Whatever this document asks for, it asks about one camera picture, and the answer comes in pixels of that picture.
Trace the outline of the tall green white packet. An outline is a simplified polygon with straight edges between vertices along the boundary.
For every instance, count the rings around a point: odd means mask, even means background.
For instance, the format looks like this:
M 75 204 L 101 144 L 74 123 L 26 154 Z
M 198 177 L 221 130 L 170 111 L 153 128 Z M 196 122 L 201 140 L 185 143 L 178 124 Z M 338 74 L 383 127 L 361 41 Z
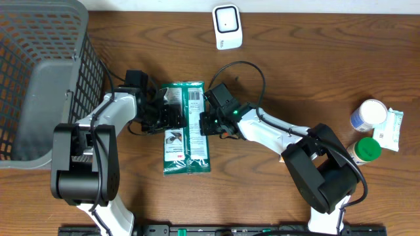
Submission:
M 164 102 L 182 114 L 185 125 L 165 131 L 163 174 L 198 174 L 211 171 L 208 139 L 201 135 L 200 114 L 205 111 L 204 82 L 164 84 Z

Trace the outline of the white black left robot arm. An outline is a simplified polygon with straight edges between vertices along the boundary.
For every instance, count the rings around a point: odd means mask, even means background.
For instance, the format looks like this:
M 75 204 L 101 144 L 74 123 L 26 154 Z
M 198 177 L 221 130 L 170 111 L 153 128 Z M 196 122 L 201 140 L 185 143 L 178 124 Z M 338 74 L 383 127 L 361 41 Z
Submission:
M 168 104 L 167 89 L 147 100 L 147 90 L 123 85 L 76 123 L 60 123 L 53 132 L 51 193 L 90 215 L 101 235 L 132 235 L 135 216 L 118 194 L 117 135 L 138 122 L 146 134 L 184 128 L 180 106 Z

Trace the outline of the light green tissue packet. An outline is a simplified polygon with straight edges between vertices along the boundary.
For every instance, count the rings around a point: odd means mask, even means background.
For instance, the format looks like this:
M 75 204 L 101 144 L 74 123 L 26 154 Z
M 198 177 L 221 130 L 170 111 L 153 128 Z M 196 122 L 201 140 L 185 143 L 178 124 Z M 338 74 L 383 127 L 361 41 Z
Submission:
M 389 108 L 387 120 L 374 128 L 373 138 L 382 148 L 395 152 L 399 151 L 400 129 L 403 117 L 403 111 L 396 111 Z

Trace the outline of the green lid jar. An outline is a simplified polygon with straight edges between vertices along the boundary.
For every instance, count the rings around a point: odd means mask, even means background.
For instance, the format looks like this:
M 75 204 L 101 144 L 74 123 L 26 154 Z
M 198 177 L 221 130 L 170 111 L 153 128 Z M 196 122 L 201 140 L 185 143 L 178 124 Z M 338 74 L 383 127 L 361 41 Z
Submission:
M 364 165 L 378 159 L 382 148 L 375 139 L 365 137 L 348 146 L 346 150 L 357 165 Z

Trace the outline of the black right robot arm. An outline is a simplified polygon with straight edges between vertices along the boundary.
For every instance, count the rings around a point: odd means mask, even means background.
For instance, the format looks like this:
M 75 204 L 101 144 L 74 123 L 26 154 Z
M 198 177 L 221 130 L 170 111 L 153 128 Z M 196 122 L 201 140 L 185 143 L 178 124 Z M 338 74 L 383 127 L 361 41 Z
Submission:
M 339 235 L 350 196 L 366 181 L 338 137 L 325 124 L 299 127 L 252 104 L 215 105 L 199 116 L 204 136 L 229 134 L 277 153 L 312 208 L 311 232 Z

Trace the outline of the white tub container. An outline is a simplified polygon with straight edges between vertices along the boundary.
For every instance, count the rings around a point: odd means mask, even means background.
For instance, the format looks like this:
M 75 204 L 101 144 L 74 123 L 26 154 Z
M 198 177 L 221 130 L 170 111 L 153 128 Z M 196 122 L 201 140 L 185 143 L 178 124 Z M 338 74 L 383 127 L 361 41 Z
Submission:
M 364 101 L 350 116 L 350 124 L 358 132 L 368 132 L 387 120 L 386 106 L 376 99 Z

